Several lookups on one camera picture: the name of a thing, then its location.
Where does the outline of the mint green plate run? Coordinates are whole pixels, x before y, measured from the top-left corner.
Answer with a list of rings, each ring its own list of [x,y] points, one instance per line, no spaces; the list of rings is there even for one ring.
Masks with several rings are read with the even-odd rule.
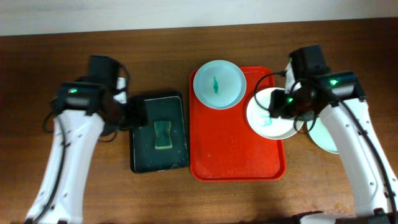
[[[313,121],[307,121],[306,125],[310,138],[318,147],[327,152],[338,154],[333,138],[323,125],[320,118],[315,121],[314,125]]]

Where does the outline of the green and yellow sponge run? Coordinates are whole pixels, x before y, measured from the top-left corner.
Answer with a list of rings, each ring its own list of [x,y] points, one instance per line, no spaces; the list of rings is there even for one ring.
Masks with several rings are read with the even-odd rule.
[[[155,149],[171,149],[172,140],[170,137],[171,122],[170,121],[156,121],[154,123],[155,129]]]

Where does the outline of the white plate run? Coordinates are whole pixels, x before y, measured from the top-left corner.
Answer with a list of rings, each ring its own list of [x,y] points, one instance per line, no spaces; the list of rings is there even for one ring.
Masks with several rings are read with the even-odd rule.
[[[294,121],[284,118],[272,118],[252,97],[246,108],[246,119],[251,129],[258,135],[273,140],[286,139],[297,133]]]

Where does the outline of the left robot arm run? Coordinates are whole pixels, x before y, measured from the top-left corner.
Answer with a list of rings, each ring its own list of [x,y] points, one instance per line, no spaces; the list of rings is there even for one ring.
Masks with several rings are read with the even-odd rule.
[[[87,75],[61,85],[51,102],[53,141],[38,195],[26,223],[81,223],[83,197],[95,147],[146,122],[129,101],[131,75],[117,60],[89,59]]]

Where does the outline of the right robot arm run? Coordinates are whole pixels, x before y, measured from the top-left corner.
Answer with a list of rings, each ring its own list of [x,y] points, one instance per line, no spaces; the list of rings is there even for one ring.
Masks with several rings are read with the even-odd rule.
[[[349,178],[355,215],[307,212],[282,223],[397,223],[397,177],[374,131],[366,95],[351,71],[331,72],[320,46],[289,54],[286,84],[273,91],[273,118],[319,120],[329,132]]]

